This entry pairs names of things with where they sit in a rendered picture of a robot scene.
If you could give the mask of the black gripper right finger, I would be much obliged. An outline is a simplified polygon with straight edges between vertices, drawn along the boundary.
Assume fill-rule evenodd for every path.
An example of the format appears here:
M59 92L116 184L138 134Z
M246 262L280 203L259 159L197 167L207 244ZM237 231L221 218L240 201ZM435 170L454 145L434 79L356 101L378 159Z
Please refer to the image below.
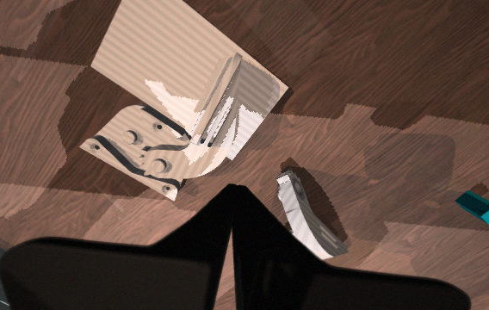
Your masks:
M470 310L449 282L330 265L244 185L232 223L236 310Z

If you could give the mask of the teal rectangular block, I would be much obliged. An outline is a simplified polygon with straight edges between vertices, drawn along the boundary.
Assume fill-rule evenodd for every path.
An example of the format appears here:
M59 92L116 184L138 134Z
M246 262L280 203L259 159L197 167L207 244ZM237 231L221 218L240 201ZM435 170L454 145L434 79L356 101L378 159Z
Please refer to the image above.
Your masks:
M489 201L467 190L455 202L464 210L489 225Z

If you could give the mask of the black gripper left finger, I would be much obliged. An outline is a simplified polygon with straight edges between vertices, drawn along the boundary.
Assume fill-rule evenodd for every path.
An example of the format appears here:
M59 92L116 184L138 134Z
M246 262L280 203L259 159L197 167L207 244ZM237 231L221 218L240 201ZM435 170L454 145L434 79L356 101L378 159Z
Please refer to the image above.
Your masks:
M214 310L237 199L228 183L150 245L24 241L0 258L10 310Z

